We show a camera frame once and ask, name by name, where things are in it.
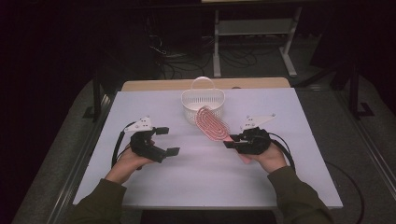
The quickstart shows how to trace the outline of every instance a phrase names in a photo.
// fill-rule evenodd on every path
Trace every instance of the olive green sleeve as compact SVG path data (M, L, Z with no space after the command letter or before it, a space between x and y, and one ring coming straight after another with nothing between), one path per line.
M101 179L93 192L76 205L67 223L120 224L125 190L122 185Z
M285 224L333 223L332 215L317 192L302 182L289 167L268 175L276 191L276 200Z

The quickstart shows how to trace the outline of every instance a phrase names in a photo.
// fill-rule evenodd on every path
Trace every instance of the white table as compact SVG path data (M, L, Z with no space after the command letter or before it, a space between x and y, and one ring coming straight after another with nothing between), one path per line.
M304 111L292 88L224 90L223 120L232 133L241 133L247 115L276 118L261 125L284 138L290 146L297 175L317 192L330 208L342 207L320 155ZM168 135L154 135L157 147L180 147L179 155L163 163L144 166L124 184L123 205L159 209L272 209L275 191L267 173L253 161L244 164L233 149L210 141L183 115L182 91L121 91L108 115L74 203L96 187L110 169L120 131L132 121L149 115L155 127L170 128ZM133 133L127 133L124 147Z

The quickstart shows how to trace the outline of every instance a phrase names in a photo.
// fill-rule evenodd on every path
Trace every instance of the hand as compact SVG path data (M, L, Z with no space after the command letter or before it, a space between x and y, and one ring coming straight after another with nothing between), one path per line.
M154 161L149 160L144 157L140 157L136 155L131 150L131 146L128 144L126 146L126 150L122 153L119 160L116 164L111 168L110 172L106 175L105 179L118 183L123 184L125 181L129 179L131 174L139 167L153 163Z
M262 166L262 169L264 169L268 174L271 174L279 168L287 166L282 150L274 145L274 143L271 143L268 149L260 155L244 155L257 161Z

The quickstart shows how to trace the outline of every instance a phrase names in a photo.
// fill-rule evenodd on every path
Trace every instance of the basket handle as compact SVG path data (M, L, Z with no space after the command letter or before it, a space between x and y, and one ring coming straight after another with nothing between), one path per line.
M208 81L210 81L210 83L212 83L212 86L213 86L212 89L215 89L215 83L212 81L212 79L210 79L210 78L208 78L208 77L198 77L198 78L196 78L196 79L191 83L191 89L193 89L194 83L195 83L196 81L198 81L198 80L208 80Z

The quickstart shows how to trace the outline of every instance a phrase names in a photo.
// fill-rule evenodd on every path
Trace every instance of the white plastic basket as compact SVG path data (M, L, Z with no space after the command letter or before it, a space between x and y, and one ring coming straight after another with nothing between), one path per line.
M195 89L194 83L198 80L208 80L212 89ZM195 124L195 116L200 108L209 106L212 112L221 119L225 100L224 91L216 89L215 83L208 77L198 77L191 83L191 89L183 91L181 103L184 106L184 115L190 124Z

